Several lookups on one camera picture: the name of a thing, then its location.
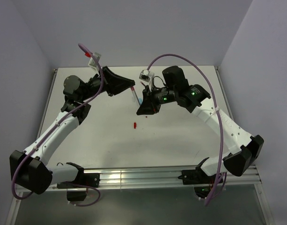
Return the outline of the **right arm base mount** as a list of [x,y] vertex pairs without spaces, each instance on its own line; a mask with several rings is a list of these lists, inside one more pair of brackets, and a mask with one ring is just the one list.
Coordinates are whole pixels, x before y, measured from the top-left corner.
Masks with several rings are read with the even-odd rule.
[[200,169],[182,170],[178,176],[183,185],[198,185],[194,188],[195,194],[205,199],[213,188],[216,175],[208,176]]

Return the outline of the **white pen pink tip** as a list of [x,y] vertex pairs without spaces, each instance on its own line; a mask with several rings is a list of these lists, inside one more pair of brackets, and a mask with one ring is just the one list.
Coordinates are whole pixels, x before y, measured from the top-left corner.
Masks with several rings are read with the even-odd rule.
[[135,100],[135,103],[137,104],[137,106],[140,106],[140,102],[139,102],[139,99],[138,99],[138,96],[137,96],[137,93],[134,89],[134,87],[132,86],[131,87],[131,92],[133,94],[133,97],[134,97],[134,100]]

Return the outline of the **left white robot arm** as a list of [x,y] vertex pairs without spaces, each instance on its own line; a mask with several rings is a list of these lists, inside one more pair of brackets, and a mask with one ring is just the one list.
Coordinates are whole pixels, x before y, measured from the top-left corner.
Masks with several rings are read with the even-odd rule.
[[49,128],[23,151],[15,150],[9,158],[11,191],[16,199],[21,199],[15,191],[19,185],[38,195],[53,184],[69,183],[80,187],[85,181],[84,168],[66,163],[49,169],[47,164],[66,137],[87,117],[90,101],[100,93],[115,96],[135,85],[135,81],[113,73],[107,66],[102,67],[88,82],[75,75],[64,80],[65,102],[60,113]]

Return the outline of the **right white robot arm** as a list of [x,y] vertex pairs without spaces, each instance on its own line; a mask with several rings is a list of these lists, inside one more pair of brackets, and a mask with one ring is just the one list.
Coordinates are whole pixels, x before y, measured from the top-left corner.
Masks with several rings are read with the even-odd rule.
[[227,150],[217,157],[208,157],[197,166],[197,180],[205,183],[212,175],[229,172],[242,176],[258,158],[264,140],[260,135],[252,135],[236,124],[223,110],[214,105],[210,94],[200,85],[190,85],[178,66],[162,71],[164,86],[154,86],[155,74],[142,70],[139,78],[148,84],[142,94],[143,100],[137,115],[153,115],[160,111],[161,105],[176,102],[180,107],[193,113],[207,124],[217,135],[223,134],[223,145]]

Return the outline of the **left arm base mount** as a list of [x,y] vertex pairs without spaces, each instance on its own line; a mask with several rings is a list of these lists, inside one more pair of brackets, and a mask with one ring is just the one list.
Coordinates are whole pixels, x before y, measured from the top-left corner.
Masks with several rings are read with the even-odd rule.
[[99,173],[84,173],[77,180],[66,181],[57,184],[57,189],[73,189],[73,188],[84,188],[85,191],[67,191],[66,198],[70,203],[75,203],[76,205],[81,205],[81,202],[85,200],[88,196],[89,190],[94,190],[97,192],[96,200],[92,202],[95,204],[100,200],[101,193],[97,189],[99,187],[100,174]]

